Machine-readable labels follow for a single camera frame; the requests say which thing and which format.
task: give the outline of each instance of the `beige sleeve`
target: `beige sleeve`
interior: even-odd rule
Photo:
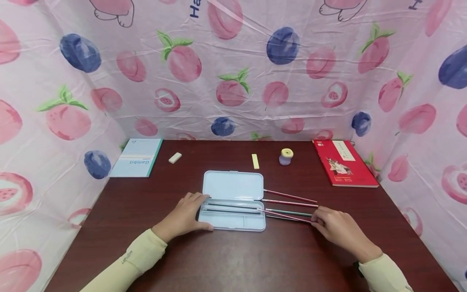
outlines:
[[[413,292],[401,269],[386,254],[368,263],[360,263],[360,272],[372,292]]]
[[[151,229],[138,236],[126,254],[103,270],[81,292],[125,292],[164,255],[167,244]]]

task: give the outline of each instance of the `hand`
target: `hand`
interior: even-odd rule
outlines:
[[[167,215],[160,223],[152,228],[152,232],[168,243],[174,237],[183,235],[195,230],[209,230],[214,228],[209,223],[196,221],[196,212],[201,204],[209,198],[209,195],[188,193],[182,198],[175,209]]]
[[[311,218],[311,225],[327,240],[352,253],[362,264],[382,256],[381,249],[365,236],[347,213],[320,206]]]

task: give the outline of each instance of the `white eraser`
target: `white eraser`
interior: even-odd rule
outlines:
[[[174,156],[172,156],[170,159],[169,159],[169,162],[174,164],[175,162],[177,162],[177,160],[182,157],[182,154],[180,153],[175,153]]]

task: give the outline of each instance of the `table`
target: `table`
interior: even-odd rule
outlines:
[[[278,163],[282,148],[294,151],[289,166]],[[170,164],[175,152],[183,156]],[[265,188],[350,213],[399,265],[414,291],[457,291],[383,188],[331,186],[311,142],[164,141],[149,178],[109,180],[46,292],[79,291],[182,196],[200,192],[205,171],[254,172],[252,153],[258,154]],[[267,218],[263,232],[218,230],[174,239],[128,291],[368,291],[354,261],[309,225]]]

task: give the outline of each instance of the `book cover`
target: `book cover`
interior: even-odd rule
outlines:
[[[379,186],[350,141],[313,140],[313,144],[332,185]]]
[[[148,178],[162,139],[130,139],[110,172],[111,178]]]

